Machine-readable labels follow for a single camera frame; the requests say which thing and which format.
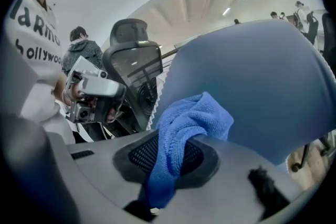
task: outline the blue fabric surface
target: blue fabric surface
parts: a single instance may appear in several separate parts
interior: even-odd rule
[[[207,92],[176,101],[163,112],[156,126],[158,157],[146,184],[151,207],[164,208],[173,197],[186,141],[197,134],[227,140],[233,121]]]

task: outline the blue towel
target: blue towel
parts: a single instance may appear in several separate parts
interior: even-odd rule
[[[204,92],[171,104],[161,115],[159,150],[146,184],[150,207],[164,208],[175,193],[186,141],[197,134],[227,140],[232,116]]]

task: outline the black mesh grille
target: black mesh grille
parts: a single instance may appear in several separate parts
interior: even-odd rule
[[[80,152],[75,152],[71,154],[71,157],[73,159],[80,159],[80,158],[84,158],[90,155],[93,155],[94,152],[91,150],[86,150],[86,151],[80,151]]]
[[[158,154],[158,142],[159,136],[156,135],[129,153],[129,160],[146,174],[149,174],[155,165]],[[198,168],[203,159],[203,152],[197,146],[187,141],[184,147],[181,176]]]

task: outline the dark patterned jacket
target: dark patterned jacket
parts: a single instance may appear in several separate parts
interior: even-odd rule
[[[83,56],[96,67],[104,70],[101,59],[102,55],[103,53],[100,47],[94,41],[85,39],[77,43],[70,44],[68,51],[63,58],[62,71],[68,75],[79,56]]]

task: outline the ceiling light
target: ceiling light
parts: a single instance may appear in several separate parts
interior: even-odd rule
[[[227,9],[224,11],[223,16],[224,16],[225,14],[227,14],[227,12],[228,12],[230,9],[231,9],[231,8],[227,8]]]

